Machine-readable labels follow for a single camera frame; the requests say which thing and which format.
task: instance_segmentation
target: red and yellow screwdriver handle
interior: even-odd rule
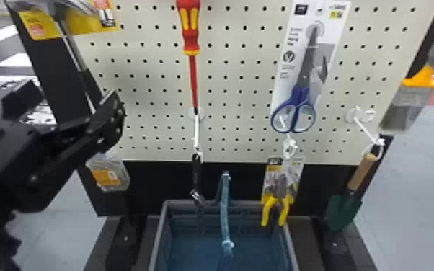
[[[188,56],[198,55],[200,52],[198,46],[200,0],[176,0],[175,4],[182,22],[183,53]]]

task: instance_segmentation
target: screwdriver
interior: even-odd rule
[[[182,22],[183,53],[188,55],[190,64],[190,87],[192,88],[193,112],[198,115],[197,71],[195,56],[200,52],[198,46],[198,12],[200,0],[176,0],[178,14]]]

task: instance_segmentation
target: white pegboard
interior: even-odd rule
[[[114,0],[117,32],[78,36],[103,89],[117,89],[128,117],[122,159],[188,161],[193,123],[188,57],[172,0]],[[269,104],[291,0],[202,0],[197,76],[205,161],[265,162],[284,135]],[[313,128],[294,135],[310,164],[358,164],[369,139],[345,113],[377,111],[377,126],[434,17],[434,0],[352,2]]]

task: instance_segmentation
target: floor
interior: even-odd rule
[[[23,240],[15,259],[24,271],[82,270],[104,221],[74,175],[46,211],[8,225]],[[434,270],[434,106],[396,137],[355,222],[378,270]]]
[[[434,107],[394,139],[355,223],[378,270],[434,270]]]
[[[15,262],[23,271],[81,271],[105,219],[96,217],[74,174],[46,210],[17,214],[7,226],[22,240]]]

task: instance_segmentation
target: plastic basket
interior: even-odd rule
[[[233,270],[296,271],[287,224],[261,227],[261,205],[234,201],[229,232],[235,243]],[[219,209],[198,210],[191,200],[167,200],[162,208],[149,265],[150,271],[218,270],[222,258]]]

